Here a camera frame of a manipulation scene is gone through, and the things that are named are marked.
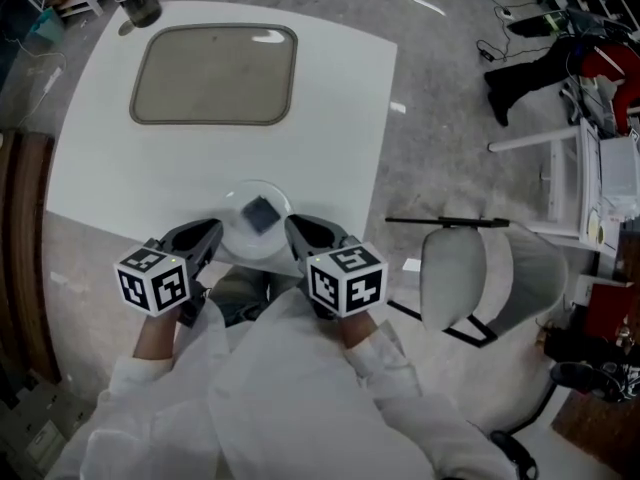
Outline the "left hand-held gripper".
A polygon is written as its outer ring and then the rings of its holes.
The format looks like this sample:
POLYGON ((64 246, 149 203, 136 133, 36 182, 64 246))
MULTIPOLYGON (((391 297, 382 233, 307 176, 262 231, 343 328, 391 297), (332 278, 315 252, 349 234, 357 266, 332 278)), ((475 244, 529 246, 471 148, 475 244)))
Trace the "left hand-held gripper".
POLYGON ((213 260, 223 235, 220 220, 203 219, 131 248, 114 263, 123 302, 154 318, 178 309, 178 322, 191 328, 205 303, 198 276, 213 260))

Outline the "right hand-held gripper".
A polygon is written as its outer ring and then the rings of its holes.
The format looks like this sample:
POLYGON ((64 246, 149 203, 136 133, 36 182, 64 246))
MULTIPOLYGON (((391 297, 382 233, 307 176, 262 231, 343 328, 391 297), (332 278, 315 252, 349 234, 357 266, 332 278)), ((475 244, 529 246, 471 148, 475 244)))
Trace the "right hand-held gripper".
POLYGON ((289 215, 284 231, 318 316, 350 317, 385 300, 388 262, 373 244, 314 216, 289 215))

